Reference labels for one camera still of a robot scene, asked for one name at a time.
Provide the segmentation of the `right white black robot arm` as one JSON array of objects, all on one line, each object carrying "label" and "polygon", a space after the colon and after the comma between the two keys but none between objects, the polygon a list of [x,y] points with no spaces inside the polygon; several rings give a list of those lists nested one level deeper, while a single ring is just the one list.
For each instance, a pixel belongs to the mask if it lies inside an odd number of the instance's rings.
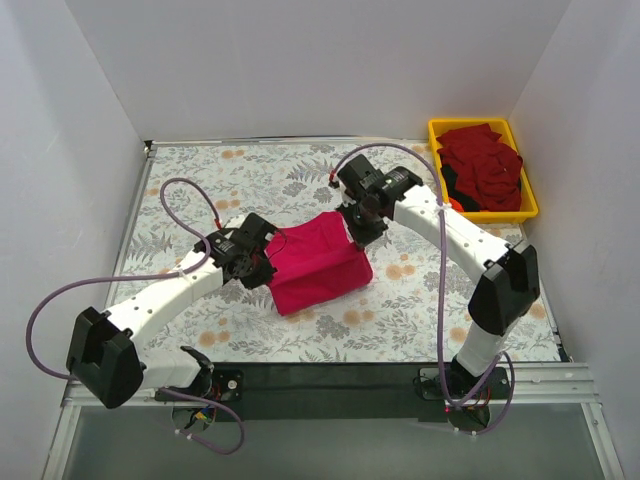
[{"label": "right white black robot arm", "polygon": [[479,395],[516,321],[539,298],[536,249],[482,230],[405,167],[384,173],[358,155],[332,172],[329,184],[342,195],[337,210],[358,247],[378,240],[395,222],[437,247],[443,261],[454,262],[474,282],[472,325],[451,363],[441,364],[440,382],[464,397]]}]

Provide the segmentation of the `magenta pink t-shirt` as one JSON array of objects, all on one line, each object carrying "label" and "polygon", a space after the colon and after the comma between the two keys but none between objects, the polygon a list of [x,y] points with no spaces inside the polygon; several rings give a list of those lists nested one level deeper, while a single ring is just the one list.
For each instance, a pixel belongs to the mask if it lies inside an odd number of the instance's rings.
[{"label": "magenta pink t-shirt", "polygon": [[276,269],[268,288],[282,316],[338,299],[373,279],[366,253],[349,239],[336,211],[281,229],[266,254]]}]

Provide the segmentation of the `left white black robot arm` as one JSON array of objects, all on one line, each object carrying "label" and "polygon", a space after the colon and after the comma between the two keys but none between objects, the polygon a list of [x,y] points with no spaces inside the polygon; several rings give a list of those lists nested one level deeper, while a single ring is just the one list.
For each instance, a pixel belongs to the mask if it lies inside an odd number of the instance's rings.
[{"label": "left white black robot arm", "polygon": [[214,365],[189,346],[146,351],[169,322],[202,297],[231,281],[247,289],[267,284],[276,272],[266,248],[277,228],[255,213],[239,217],[197,242],[167,277],[99,312],[89,307],[75,321],[66,366],[106,408],[117,408],[139,390],[170,391],[193,400],[208,396]]}]

